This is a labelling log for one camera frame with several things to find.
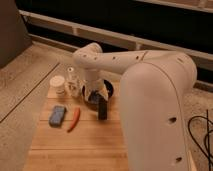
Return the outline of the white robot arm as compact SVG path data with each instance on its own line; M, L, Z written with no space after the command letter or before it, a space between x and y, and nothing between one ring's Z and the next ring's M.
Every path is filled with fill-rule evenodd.
M73 59L93 89L96 70L121 75L119 113L131 171L192 171L183 97L193 88L197 69L187 54L104 53L91 43L76 50Z

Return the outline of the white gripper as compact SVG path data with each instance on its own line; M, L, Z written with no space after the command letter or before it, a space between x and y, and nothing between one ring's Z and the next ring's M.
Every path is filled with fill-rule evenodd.
M105 100L109 99L104 80L98 79L95 81L86 81L84 99L91 104L97 104L99 97L103 97Z

